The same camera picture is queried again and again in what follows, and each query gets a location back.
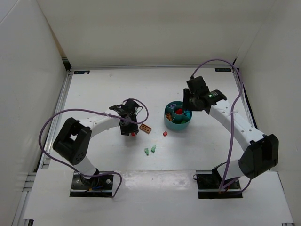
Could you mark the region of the long teal lego brick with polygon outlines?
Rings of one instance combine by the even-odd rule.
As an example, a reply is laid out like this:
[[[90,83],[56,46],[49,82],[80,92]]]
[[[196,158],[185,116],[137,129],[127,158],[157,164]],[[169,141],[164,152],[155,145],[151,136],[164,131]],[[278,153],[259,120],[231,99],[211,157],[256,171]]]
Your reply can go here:
[[[185,116],[187,116],[188,118],[191,118],[191,113],[190,113],[190,111],[185,111],[184,114],[185,114]]]

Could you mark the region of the big red lego block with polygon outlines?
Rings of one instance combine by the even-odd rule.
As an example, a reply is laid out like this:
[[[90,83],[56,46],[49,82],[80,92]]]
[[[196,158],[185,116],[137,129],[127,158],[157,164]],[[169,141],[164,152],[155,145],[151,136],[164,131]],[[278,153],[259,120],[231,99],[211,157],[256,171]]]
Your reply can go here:
[[[176,113],[177,115],[180,115],[180,114],[183,114],[184,111],[183,111],[183,109],[177,109],[177,110],[175,111],[175,113]]]

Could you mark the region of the orange studded lego brick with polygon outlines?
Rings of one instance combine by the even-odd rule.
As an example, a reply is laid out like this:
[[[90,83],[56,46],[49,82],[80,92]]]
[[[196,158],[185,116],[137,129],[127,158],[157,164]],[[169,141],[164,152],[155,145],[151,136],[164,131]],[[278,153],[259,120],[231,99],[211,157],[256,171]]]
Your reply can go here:
[[[166,117],[168,118],[169,121],[172,121],[172,116],[170,113],[166,114]]]

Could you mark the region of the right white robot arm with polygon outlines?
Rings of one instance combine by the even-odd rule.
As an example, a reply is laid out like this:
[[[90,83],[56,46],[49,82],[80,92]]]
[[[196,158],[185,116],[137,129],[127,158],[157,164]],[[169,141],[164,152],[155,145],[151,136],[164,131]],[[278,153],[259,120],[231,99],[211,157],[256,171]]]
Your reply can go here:
[[[191,78],[183,91],[183,108],[205,111],[230,132],[230,143],[236,140],[243,150],[238,160],[228,159],[212,172],[223,183],[226,180],[247,177],[254,179],[278,164],[279,140],[254,128],[232,109],[226,96],[219,90],[210,91],[203,77]]]

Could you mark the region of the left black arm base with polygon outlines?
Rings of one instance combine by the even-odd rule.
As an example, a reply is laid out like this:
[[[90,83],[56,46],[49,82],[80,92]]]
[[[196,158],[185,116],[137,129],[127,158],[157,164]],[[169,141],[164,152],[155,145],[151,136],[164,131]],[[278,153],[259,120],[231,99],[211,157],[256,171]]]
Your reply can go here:
[[[104,173],[104,176],[86,179],[74,172],[70,188],[70,197],[110,198],[113,191],[114,175]]]

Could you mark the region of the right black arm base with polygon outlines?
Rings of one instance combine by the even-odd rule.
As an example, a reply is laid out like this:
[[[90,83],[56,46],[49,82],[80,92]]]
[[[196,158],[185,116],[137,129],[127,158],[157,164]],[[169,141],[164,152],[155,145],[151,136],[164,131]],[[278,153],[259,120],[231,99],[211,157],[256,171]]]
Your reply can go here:
[[[199,199],[241,199],[241,186],[239,179],[231,183],[232,179],[224,181],[225,188],[219,190],[222,178],[217,169],[196,171],[192,178],[197,182]]]

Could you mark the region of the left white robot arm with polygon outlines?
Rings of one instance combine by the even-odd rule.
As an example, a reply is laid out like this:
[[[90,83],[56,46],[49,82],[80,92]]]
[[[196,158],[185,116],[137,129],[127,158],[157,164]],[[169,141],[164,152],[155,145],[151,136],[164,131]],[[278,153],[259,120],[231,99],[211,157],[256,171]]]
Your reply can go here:
[[[120,127],[123,136],[136,135],[138,108],[138,103],[130,99],[124,104],[109,107],[109,110],[101,115],[83,120],[68,118],[53,143],[53,150],[83,174],[84,178],[90,179],[91,175],[99,174],[86,157],[90,139],[114,127]]]

